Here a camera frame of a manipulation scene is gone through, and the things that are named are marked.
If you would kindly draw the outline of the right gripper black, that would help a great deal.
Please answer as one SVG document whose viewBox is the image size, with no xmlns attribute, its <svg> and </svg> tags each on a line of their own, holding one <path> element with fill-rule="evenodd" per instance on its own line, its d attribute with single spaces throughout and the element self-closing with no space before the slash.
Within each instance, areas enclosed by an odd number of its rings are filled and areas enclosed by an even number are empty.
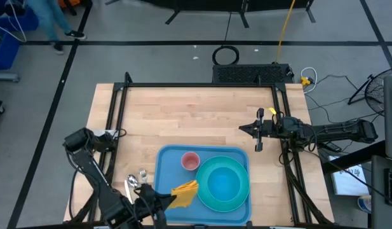
<svg viewBox="0 0 392 229">
<path fill-rule="evenodd" d="M 276 139 L 291 139 L 298 132 L 298 119 L 285 116 L 278 121 L 265 120 L 264 109 L 257 110 L 257 120 L 253 123 L 241 125 L 239 129 L 257 140 L 255 151 L 260 152 L 263 149 L 263 137 Z"/>
</svg>

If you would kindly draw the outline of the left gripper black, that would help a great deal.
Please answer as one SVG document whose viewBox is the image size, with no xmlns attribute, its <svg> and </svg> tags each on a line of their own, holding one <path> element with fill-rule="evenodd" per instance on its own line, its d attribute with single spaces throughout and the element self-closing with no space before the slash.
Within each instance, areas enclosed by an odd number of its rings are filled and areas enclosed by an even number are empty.
<svg viewBox="0 0 392 229">
<path fill-rule="evenodd" d="M 145 183 L 134 189 L 133 192 L 138 196 L 133 204 L 135 219 L 140 223 L 150 216 L 154 229 L 166 229 L 165 211 L 175 207 L 177 196 L 159 194 L 151 185 Z"/>
</svg>

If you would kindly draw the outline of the yellow cloth napkin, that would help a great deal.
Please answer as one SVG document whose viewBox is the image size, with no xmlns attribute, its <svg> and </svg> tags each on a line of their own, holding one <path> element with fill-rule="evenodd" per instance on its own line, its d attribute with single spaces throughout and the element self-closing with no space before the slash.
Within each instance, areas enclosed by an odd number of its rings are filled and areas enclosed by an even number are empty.
<svg viewBox="0 0 392 229">
<path fill-rule="evenodd" d="M 193 198 L 197 195 L 199 184 L 196 180 L 182 184 L 171 190 L 171 196 L 176 196 L 175 200 L 168 206 L 168 209 L 177 207 L 189 207 Z"/>
</svg>

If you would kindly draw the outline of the spoon with orange handle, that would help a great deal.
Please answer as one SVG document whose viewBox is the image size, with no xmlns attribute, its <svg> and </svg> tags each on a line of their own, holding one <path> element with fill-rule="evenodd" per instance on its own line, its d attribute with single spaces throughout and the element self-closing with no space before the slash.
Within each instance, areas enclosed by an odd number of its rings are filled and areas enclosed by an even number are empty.
<svg viewBox="0 0 392 229">
<path fill-rule="evenodd" d="M 129 187 L 132 187 L 133 189 L 139 188 L 140 184 L 137 180 L 137 178 L 133 174 L 129 174 L 127 177 L 127 183 Z"/>
</svg>

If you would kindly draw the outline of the pink plastic cup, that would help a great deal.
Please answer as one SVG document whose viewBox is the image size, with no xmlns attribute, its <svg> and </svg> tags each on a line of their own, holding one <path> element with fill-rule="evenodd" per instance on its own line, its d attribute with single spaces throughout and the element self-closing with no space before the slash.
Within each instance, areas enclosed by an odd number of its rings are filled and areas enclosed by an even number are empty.
<svg viewBox="0 0 392 229">
<path fill-rule="evenodd" d="M 196 170 L 200 164 L 199 155 L 192 151 L 186 152 L 181 158 L 181 164 L 185 170 Z"/>
</svg>

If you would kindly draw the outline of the teal plastic plate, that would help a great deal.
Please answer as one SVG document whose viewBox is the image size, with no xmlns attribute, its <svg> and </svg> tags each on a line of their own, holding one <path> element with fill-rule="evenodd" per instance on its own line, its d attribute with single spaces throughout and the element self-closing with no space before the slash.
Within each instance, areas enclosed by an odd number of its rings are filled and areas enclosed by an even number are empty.
<svg viewBox="0 0 392 229">
<path fill-rule="evenodd" d="M 241 178 L 241 187 L 238 196 L 228 202 L 214 199 L 208 189 L 208 177 L 216 167 L 231 167 L 236 170 Z M 198 198 L 209 209 L 217 212 L 235 211 L 243 205 L 250 193 L 250 180 L 247 170 L 237 160 L 228 156 L 215 156 L 206 160 L 198 169 L 196 180 L 199 184 Z"/>
</svg>

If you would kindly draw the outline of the blue plastic bowl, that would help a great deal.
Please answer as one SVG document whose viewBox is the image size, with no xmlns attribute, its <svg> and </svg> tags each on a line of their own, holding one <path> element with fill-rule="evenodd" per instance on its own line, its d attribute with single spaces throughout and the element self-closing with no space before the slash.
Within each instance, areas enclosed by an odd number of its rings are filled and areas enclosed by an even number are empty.
<svg viewBox="0 0 392 229">
<path fill-rule="evenodd" d="M 228 202 L 236 198 L 240 187 L 240 175 L 231 167 L 216 167 L 208 177 L 209 192 L 220 202 Z"/>
</svg>

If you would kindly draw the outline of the blue plastic tray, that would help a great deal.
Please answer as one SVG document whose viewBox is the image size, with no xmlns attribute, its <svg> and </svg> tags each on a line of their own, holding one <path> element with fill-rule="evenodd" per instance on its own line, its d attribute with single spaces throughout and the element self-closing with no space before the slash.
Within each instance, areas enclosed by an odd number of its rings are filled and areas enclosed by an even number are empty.
<svg viewBox="0 0 392 229">
<path fill-rule="evenodd" d="M 186 152 L 195 152 L 199 155 L 200 164 L 196 170 L 185 170 L 181 158 Z M 249 159 L 247 154 L 237 147 L 225 146 L 195 146 L 195 145 L 166 145 L 161 148 L 156 159 L 154 175 L 154 189 L 161 194 L 170 193 L 184 183 L 196 180 L 196 174 L 201 165 L 209 158 L 215 156 L 228 156 L 237 160 L 244 166 L 249 175 Z M 251 195 L 241 207 L 231 212 L 217 212 L 209 209 L 198 198 L 193 198 L 189 207 L 177 207 L 165 211 L 169 223 L 191 225 L 227 225 L 239 226 L 249 221 L 252 215 Z"/>
</svg>

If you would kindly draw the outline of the black perforated computer case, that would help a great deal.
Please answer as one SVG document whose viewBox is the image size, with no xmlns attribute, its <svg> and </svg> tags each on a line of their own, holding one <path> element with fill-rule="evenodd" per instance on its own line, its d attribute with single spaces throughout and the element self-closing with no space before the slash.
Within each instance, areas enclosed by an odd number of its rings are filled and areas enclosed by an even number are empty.
<svg viewBox="0 0 392 229">
<path fill-rule="evenodd" d="M 213 83 L 293 83 L 288 64 L 240 64 L 213 66 Z"/>
</svg>

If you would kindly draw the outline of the black power adapter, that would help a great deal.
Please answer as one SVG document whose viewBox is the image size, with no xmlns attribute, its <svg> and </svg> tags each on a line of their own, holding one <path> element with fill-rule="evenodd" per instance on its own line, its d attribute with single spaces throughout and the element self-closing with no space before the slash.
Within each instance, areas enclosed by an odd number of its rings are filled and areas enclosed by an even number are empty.
<svg viewBox="0 0 392 229">
<path fill-rule="evenodd" d="M 336 144 L 334 144 L 332 142 L 321 142 L 321 143 L 319 143 L 319 147 L 327 149 L 329 151 L 336 152 L 336 153 L 339 153 L 342 151 L 342 148 L 340 148 L 339 146 L 337 146 Z"/>
</svg>

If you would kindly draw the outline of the white printed paper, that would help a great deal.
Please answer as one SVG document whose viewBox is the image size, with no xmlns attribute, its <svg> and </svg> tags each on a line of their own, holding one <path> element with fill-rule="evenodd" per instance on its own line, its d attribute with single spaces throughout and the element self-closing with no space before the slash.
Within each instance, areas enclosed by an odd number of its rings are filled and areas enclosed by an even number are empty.
<svg viewBox="0 0 392 229">
<path fill-rule="evenodd" d="M 355 177 L 364 183 L 366 182 L 365 172 L 370 172 L 370 170 L 364 169 L 361 165 L 352 166 L 348 168 L 347 171 L 355 175 Z M 336 195 L 359 197 L 370 194 L 367 186 L 342 170 L 332 173 L 331 179 Z"/>
</svg>

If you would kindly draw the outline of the black backdrop panel on stands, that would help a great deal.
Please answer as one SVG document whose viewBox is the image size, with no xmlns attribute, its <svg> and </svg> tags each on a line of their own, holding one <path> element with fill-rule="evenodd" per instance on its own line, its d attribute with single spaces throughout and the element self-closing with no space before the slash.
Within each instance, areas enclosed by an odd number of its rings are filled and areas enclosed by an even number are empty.
<svg viewBox="0 0 392 229">
<path fill-rule="evenodd" d="M 249 28 L 246 12 L 282 10 L 292 5 L 293 0 L 138 0 L 173 10 L 165 22 L 169 25 L 181 11 L 227 11 L 239 13 L 245 28 Z"/>
</svg>

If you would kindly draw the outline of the black floor fan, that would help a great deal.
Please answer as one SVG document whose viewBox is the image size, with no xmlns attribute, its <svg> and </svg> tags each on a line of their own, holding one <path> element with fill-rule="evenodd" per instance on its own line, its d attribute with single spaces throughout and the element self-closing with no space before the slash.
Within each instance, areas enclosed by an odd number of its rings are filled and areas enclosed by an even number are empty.
<svg viewBox="0 0 392 229">
<path fill-rule="evenodd" d="M 392 68 L 378 75 L 370 75 L 367 81 L 349 98 L 348 105 L 365 100 L 370 109 L 384 116 L 384 78 L 392 76 Z M 364 90 L 362 98 L 354 98 Z"/>
</svg>

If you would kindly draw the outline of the black side desk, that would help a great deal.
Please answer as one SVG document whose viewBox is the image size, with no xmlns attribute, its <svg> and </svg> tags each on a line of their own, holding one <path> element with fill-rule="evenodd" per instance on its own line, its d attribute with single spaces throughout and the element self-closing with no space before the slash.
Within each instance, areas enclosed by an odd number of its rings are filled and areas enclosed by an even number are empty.
<svg viewBox="0 0 392 229">
<path fill-rule="evenodd" d="M 322 169 L 328 174 L 368 161 L 372 162 L 372 229 L 392 229 L 392 206 L 384 192 L 384 169 L 392 169 L 392 158 L 386 155 L 385 141 L 325 162 Z"/>
</svg>

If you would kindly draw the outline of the white blue round container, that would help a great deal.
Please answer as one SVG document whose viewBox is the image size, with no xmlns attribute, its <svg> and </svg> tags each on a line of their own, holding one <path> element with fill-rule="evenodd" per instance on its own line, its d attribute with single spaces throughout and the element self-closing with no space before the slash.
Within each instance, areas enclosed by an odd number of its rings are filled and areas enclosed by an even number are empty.
<svg viewBox="0 0 392 229">
<path fill-rule="evenodd" d="M 357 200 L 358 207 L 361 211 L 366 212 L 367 214 L 372 213 L 372 196 L 365 195 L 360 196 Z"/>
</svg>

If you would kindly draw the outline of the blue storage bin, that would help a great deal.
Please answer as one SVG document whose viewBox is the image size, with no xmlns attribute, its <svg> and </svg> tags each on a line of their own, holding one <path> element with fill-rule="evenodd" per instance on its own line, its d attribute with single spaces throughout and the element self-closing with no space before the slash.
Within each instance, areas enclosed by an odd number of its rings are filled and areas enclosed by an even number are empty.
<svg viewBox="0 0 392 229">
<path fill-rule="evenodd" d="M 12 67 L 19 46 L 18 40 L 0 29 L 0 70 Z"/>
<path fill-rule="evenodd" d="M 0 27 L 7 31 L 35 31 L 38 27 L 38 19 L 30 8 L 26 8 L 23 15 L 17 14 L 17 18 L 7 15 L 0 16 Z"/>
</svg>

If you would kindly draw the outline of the person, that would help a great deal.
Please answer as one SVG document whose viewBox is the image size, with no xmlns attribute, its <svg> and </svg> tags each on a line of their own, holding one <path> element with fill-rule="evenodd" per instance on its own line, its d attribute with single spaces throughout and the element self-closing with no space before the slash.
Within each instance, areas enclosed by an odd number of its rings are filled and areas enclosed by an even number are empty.
<svg viewBox="0 0 392 229">
<path fill-rule="evenodd" d="M 72 30 L 58 4 L 58 0 L 26 0 L 26 5 L 37 16 L 40 28 L 45 32 L 57 54 L 62 55 L 64 49 L 55 32 L 54 24 L 57 24 L 64 34 L 70 38 L 86 39 L 86 35 L 83 32 Z"/>
</svg>

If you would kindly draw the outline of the black aluminium rig frame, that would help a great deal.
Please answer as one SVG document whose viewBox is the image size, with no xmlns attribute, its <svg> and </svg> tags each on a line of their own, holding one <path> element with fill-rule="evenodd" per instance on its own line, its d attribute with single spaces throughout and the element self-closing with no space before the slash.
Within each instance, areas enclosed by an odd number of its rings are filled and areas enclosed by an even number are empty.
<svg viewBox="0 0 392 229">
<path fill-rule="evenodd" d="M 112 186 L 123 190 L 129 174 L 145 169 L 153 181 L 156 155 L 167 144 L 236 146 L 249 158 L 252 189 L 252 223 L 257 226 L 291 225 L 292 204 L 283 166 L 280 142 L 255 141 L 239 127 L 254 120 L 259 108 L 270 108 L 309 121 L 308 105 L 298 84 L 284 90 L 272 86 L 214 85 L 212 83 L 132 83 L 125 91 L 119 83 L 95 87 L 87 127 L 123 129 L 117 152 L 95 153 L 102 168 L 112 168 Z"/>
</svg>

